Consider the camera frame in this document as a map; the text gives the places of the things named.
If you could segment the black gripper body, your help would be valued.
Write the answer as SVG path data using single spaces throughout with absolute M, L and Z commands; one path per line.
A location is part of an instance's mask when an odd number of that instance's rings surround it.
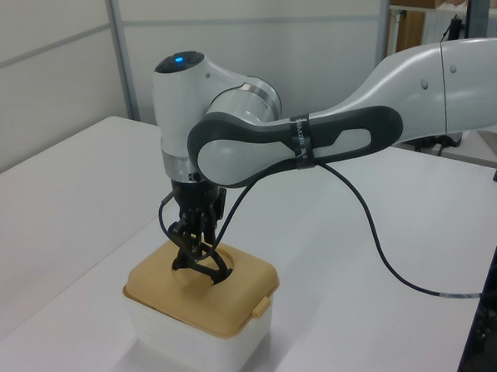
M 197 232 L 199 209 L 211 208 L 216 213 L 217 222 L 223 217 L 226 201 L 226 189 L 209 181 L 185 183 L 171 181 L 179 205 L 179 219 L 184 215 L 191 232 Z

